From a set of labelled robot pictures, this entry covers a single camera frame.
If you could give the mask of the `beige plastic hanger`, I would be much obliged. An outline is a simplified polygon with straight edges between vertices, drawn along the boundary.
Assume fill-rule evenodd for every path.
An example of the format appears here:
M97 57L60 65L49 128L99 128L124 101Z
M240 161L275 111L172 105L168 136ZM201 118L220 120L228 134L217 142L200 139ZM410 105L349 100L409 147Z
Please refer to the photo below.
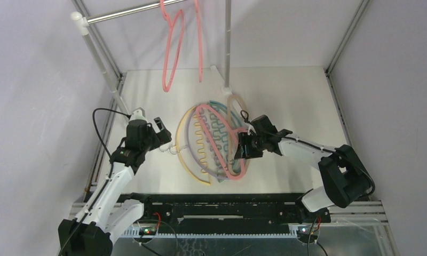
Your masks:
M232 129L236 129L238 126L244 127L247 129L247 124L244 121L244 118L241 116L242 110L248 110L244 100L237 94L232 94L227 98L227 123ZM236 145L232 140L231 135L228 135L228 153L227 161L229 161L229 168L233 168L233 171L237 174L241 172L241 167L239 160L234 160L233 156L236 153Z

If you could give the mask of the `pink plastic hanger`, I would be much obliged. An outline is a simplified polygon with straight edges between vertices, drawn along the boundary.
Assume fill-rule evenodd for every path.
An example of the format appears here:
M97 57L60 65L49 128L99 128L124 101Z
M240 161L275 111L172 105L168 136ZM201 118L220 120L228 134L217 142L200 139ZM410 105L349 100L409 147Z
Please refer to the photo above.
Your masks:
M201 115L200 111L201 111L201 109L204 109L204 108L210 110L225 125L225 127L228 130L228 132L226 134L227 135L231 135L233 142L237 146L238 145L238 138L237 138L238 133L239 132L244 132L247 129L244 128L244 127L240 127L240 126L238 126L236 129L232 129L230 127L230 125L227 123L227 120L219 112L217 112L214 108L212 108L208 104L200 104L200 105L196 106L195 107L195 113L198 116L200 116ZM201 118L200 118L200 124L201 124L201 127L202 127L203 131L205 132L205 135L208 138L208 141L212 145L212 148L213 148L216 156L218 157L218 160L220 162L221 167L223 168L223 170L224 170L224 172L226 174L226 177L223 177L223 178L224 179L230 179L230 180L240 180L240 179L242 179L245 176L246 172L247 172L245 161L244 160L239 160L240 167L241 167L241 172L239 174L235 173L233 171L232 167L231 168L228 167L229 166L229 161L225 161L224 158L222 157L222 155L221 155L221 153L220 153L220 151L219 151L219 149L217 147L217 144L214 141L214 138L213 138L212 134L209 132L209 129L207 128L206 123Z
M171 14L166 11L164 1L160 1L160 10L168 26L162 73L162 88L165 93L168 93L172 87L178 68L185 31L185 17L182 9L179 9L174 13L174 16L171 16Z
M197 25L197 41L199 50L199 82L203 80L203 42L202 42L202 23L201 23L201 12L199 1L195 0L195 13L196 13L196 25Z

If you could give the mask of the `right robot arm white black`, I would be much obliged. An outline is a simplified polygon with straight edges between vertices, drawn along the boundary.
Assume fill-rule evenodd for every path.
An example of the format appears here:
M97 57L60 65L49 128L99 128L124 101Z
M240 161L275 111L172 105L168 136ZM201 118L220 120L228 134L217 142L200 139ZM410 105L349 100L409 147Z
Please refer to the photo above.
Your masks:
M309 222L317 211L330 206L346 208L375 192L373 178L351 146L327 147L302 139L290 130L277 130L266 115L250 120L247 111L240 114L250 130L238 133L235 159L260 158L268 151L296 158L319 171L322 186L307 191L296 201L296 217L300 221Z

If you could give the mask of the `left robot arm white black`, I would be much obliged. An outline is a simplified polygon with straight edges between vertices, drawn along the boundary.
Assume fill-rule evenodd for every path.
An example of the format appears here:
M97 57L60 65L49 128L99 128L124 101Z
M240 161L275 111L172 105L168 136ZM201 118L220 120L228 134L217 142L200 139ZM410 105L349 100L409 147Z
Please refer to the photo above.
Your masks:
M143 116L131 118L126 136L110 156L110 170L85 206L72 220L58 227L59 255L111 255L113 246L133 222L148 222L154 208L136 193L113 211L124 187L135 177L149 151L171 142L171 132L157 117L151 123Z

